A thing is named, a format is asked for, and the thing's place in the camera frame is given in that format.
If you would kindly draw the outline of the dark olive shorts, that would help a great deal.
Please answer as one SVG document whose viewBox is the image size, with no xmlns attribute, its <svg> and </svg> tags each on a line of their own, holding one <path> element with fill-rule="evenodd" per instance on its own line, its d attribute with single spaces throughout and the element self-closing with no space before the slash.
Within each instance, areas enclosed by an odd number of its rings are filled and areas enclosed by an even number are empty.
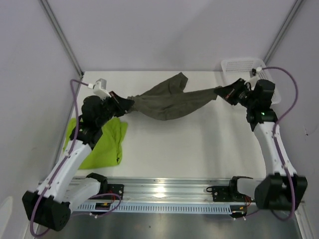
<svg viewBox="0 0 319 239">
<path fill-rule="evenodd" d="M 128 97 L 134 104 L 127 113 L 140 112 L 155 120 L 175 120 L 217 99 L 215 88 L 185 92 L 187 82 L 188 77 L 180 72 L 140 95 Z"/>
</svg>

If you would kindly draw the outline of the lime green shorts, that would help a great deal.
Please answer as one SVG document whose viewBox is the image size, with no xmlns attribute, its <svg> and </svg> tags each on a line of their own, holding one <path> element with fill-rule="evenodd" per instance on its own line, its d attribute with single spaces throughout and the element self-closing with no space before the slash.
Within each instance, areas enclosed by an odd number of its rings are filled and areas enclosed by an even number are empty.
<svg viewBox="0 0 319 239">
<path fill-rule="evenodd" d="M 122 142 L 128 129 L 128 123 L 112 118 L 102 127 L 102 136 L 92 152 L 80 165 L 80 170 L 113 167 L 123 158 Z"/>
</svg>

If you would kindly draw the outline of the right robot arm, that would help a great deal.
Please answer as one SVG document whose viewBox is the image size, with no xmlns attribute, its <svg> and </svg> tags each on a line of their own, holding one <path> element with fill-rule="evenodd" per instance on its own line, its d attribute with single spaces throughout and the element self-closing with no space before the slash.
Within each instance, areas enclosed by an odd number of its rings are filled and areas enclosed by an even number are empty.
<svg viewBox="0 0 319 239">
<path fill-rule="evenodd" d="M 246 120 L 256 136 L 266 166 L 266 178 L 255 187 L 254 201 L 262 210 L 289 211 L 299 206 L 307 189 L 306 177 L 298 176 L 288 159 L 280 135 L 279 119 L 271 108 L 275 84 L 257 80 L 253 88 L 243 79 L 215 89 L 227 103 L 246 108 Z"/>
</svg>

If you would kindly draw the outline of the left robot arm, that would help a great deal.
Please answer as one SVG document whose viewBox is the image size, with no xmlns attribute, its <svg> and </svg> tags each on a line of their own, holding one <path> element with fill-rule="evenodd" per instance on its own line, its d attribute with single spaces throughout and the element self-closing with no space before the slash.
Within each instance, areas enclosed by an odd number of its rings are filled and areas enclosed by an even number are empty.
<svg viewBox="0 0 319 239">
<path fill-rule="evenodd" d="M 66 152 L 37 189 L 26 191 L 22 197 L 34 237 L 38 236 L 34 223 L 58 232 L 66 226 L 72 212 L 86 200 L 107 196 L 108 179 L 97 173 L 90 173 L 75 188 L 67 189 L 82 162 L 102 137 L 103 125 L 114 117 L 125 115 L 133 104 L 133 100 L 110 92 L 104 98 L 97 95 L 86 97 L 82 107 L 75 108 L 76 125 Z"/>
</svg>

